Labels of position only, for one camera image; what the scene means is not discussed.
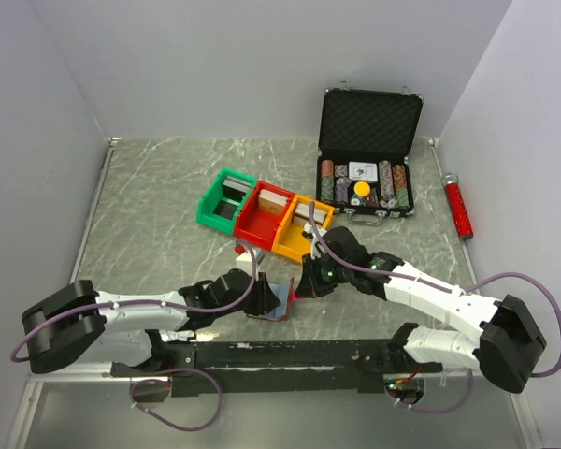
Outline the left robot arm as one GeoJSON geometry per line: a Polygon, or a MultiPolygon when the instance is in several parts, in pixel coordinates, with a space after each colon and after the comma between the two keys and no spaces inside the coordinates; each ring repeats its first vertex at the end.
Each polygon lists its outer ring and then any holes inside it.
{"type": "Polygon", "coordinates": [[[271,284],[265,273],[238,268],[152,296],[97,291],[75,281],[22,314],[28,362],[34,374],[48,374],[78,361],[122,363],[144,375],[165,366],[160,346],[211,326],[230,313],[278,321],[286,315],[291,286],[271,284]]]}

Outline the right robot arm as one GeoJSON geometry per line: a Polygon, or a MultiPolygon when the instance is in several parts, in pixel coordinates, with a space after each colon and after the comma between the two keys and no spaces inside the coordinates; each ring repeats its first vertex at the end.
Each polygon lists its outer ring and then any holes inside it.
{"type": "Polygon", "coordinates": [[[341,226],[325,231],[308,224],[311,246],[302,258],[298,297],[323,297],[346,283],[358,292],[408,306],[447,325],[421,325],[389,350],[391,365],[409,372],[419,364],[479,371],[495,386],[518,394],[532,377],[546,339],[524,302],[467,293],[385,252],[369,252],[341,226]]]}

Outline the black VIP card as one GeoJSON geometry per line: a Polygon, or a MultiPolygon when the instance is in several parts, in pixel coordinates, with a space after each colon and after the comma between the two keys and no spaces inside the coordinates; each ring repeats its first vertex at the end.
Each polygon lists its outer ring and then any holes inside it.
{"type": "Polygon", "coordinates": [[[214,208],[213,214],[226,220],[234,220],[237,209],[236,202],[222,198],[214,208]]]}

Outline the red leather card holder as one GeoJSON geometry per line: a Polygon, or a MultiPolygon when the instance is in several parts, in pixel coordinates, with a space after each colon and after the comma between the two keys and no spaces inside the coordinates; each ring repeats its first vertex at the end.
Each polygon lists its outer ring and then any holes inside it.
{"type": "Polygon", "coordinates": [[[266,294],[274,297],[278,304],[266,313],[248,314],[248,317],[268,322],[280,322],[288,318],[291,303],[295,299],[294,295],[295,278],[292,277],[284,283],[272,283],[267,286],[266,294]]]}

